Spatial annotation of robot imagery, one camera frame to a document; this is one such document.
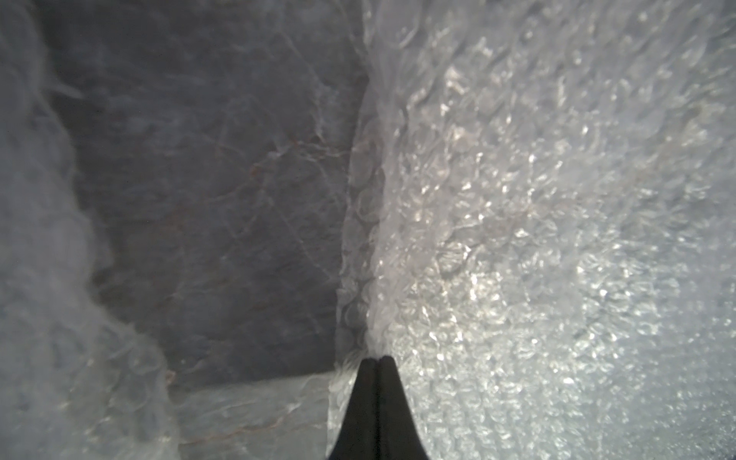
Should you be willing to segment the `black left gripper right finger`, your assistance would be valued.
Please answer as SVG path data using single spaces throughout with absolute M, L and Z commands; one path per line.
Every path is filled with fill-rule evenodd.
M 396 360 L 378 365 L 378 451 L 384 460 L 429 460 L 407 402 Z

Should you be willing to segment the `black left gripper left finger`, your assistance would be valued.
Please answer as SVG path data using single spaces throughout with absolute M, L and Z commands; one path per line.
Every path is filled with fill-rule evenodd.
M 329 460 L 376 460 L 379 457 L 378 361 L 360 363 L 337 442 Z

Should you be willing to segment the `bubble wrap sheet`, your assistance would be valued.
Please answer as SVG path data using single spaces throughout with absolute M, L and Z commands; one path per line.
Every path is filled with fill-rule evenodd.
M 1 455 L 735 455 L 731 1 L 5 1 Z

